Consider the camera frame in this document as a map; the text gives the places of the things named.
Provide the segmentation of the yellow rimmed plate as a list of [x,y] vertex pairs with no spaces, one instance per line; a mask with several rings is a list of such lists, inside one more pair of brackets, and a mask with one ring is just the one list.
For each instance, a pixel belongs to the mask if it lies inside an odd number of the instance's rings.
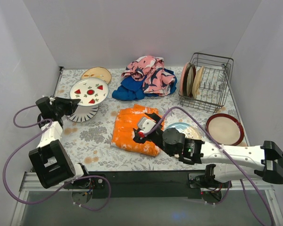
[[194,78],[194,82],[193,82],[193,87],[192,87],[192,96],[194,99],[197,98],[197,93],[198,93],[198,90],[200,88],[200,84],[201,84],[201,81],[202,81],[202,76],[203,76],[203,73],[204,73],[204,69],[205,67],[202,66],[197,72],[196,72],[196,75],[195,75],[195,78]]

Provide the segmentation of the tan bird pattern plate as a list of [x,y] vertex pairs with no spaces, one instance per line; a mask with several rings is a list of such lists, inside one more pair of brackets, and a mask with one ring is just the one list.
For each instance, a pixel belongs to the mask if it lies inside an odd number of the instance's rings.
[[111,82],[112,76],[110,71],[106,68],[93,67],[85,71],[81,76],[82,80],[87,78],[98,78],[109,84]]

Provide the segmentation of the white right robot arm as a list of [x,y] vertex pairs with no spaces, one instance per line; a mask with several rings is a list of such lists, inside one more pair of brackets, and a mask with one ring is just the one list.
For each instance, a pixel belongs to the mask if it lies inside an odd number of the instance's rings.
[[273,141],[257,146],[216,145],[201,139],[191,139],[176,128],[162,129],[161,118],[155,114],[142,117],[134,129],[133,140],[152,142],[170,157],[194,165],[204,164],[200,182],[209,187],[232,180],[261,179],[283,185],[283,151]]

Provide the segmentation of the white blue rimmed plate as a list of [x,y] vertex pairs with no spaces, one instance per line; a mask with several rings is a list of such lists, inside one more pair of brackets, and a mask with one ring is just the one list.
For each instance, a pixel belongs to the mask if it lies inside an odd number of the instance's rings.
[[88,78],[78,81],[70,90],[71,99],[80,99],[79,106],[95,106],[108,97],[109,89],[105,81]]

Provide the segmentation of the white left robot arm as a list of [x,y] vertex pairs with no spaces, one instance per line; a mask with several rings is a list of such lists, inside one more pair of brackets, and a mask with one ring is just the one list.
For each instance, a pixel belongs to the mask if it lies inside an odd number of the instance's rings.
[[80,188],[90,185],[91,177],[85,166],[74,164],[61,143],[63,116],[72,115],[81,100],[60,97],[42,97],[36,106],[40,110],[38,122],[41,123],[41,140],[38,146],[29,152],[29,159],[36,175],[44,188],[50,188],[61,182],[75,181]]

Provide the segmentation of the blue and cream plate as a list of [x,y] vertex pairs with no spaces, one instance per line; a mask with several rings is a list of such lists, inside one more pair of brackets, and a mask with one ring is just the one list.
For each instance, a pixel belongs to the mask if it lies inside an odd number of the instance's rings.
[[198,132],[198,130],[188,123],[176,122],[166,127],[166,129],[170,129],[170,128],[177,129],[180,133],[185,134],[186,138],[202,140],[202,137]]

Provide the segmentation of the red rimmed black plate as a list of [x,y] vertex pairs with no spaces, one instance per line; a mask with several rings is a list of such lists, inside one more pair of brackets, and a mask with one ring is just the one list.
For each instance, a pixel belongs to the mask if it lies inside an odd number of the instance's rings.
[[236,146],[244,139],[241,123],[231,115],[217,113],[209,117],[206,130],[219,144]]

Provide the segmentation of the white blue striped plate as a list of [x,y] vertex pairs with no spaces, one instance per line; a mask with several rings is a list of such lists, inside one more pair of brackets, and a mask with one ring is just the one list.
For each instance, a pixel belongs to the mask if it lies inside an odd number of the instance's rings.
[[94,106],[78,106],[72,115],[67,115],[67,118],[73,122],[86,122],[91,120],[99,110],[99,105]]

